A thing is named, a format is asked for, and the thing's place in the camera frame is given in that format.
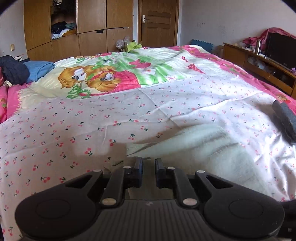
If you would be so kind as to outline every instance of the bed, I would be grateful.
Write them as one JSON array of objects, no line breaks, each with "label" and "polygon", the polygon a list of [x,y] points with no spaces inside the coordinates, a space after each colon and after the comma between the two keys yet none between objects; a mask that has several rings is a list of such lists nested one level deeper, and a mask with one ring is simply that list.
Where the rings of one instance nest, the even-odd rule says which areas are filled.
[{"label": "bed", "polygon": [[21,237],[14,211],[24,198],[94,169],[112,172],[128,143],[159,142],[199,124],[227,130],[269,195],[294,199],[295,147],[271,121],[276,99],[296,113],[294,99],[196,45],[56,62],[38,82],[8,90],[0,125],[5,240]]}]

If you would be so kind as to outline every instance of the ribbed black surface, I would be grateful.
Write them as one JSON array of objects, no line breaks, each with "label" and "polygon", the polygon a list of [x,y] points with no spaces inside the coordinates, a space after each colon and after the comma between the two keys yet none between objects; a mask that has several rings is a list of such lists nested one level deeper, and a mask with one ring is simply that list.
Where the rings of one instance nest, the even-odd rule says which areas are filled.
[{"label": "ribbed black surface", "polygon": [[67,241],[231,241],[215,232],[196,210],[179,207],[175,200],[125,200],[104,210],[98,220]]}]

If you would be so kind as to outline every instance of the wooden wardrobe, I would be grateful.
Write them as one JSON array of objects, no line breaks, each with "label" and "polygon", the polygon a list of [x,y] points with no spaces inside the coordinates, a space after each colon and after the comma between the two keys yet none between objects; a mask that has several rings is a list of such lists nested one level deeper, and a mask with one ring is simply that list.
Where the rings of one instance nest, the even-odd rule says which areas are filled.
[{"label": "wooden wardrobe", "polygon": [[132,41],[133,0],[73,0],[76,28],[52,40],[53,0],[25,0],[24,29],[28,57],[56,62],[73,56],[118,51],[115,43]]}]

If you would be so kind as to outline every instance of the wooden dresser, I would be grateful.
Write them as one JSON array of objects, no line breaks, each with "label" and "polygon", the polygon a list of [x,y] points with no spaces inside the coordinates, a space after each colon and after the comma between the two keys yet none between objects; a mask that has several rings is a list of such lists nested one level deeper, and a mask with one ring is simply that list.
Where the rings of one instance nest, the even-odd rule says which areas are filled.
[{"label": "wooden dresser", "polygon": [[119,51],[115,46],[117,40],[129,36],[132,41],[133,0],[71,1],[76,28],[52,40],[53,1],[25,0],[25,41],[31,60],[56,62]]},{"label": "wooden dresser", "polygon": [[[253,64],[250,64],[248,62],[249,57],[254,57],[264,62],[267,66],[271,66],[276,70],[276,76],[284,76],[285,81],[281,81],[272,74],[258,68]],[[290,73],[289,70],[287,70],[282,65],[272,61],[271,59],[265,59],[262,56],[258,56],[249,50],[226,43],[224,43],[223,59],[242,67],[246,71],[250,71],[261,76],[262,78],[271,82],[277,88],[283,90],[288,95],[296,99],[296,76]]]}]

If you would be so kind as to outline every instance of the tv screen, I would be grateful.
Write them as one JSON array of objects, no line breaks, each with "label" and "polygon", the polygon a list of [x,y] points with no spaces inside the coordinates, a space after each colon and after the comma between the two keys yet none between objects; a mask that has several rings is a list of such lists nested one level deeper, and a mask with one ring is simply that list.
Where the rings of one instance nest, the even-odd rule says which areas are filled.
[{"label": "tv screen", "polygon": [[278,33],[269,33],[265,55],[288,69],[296,67],[296,39]]}]

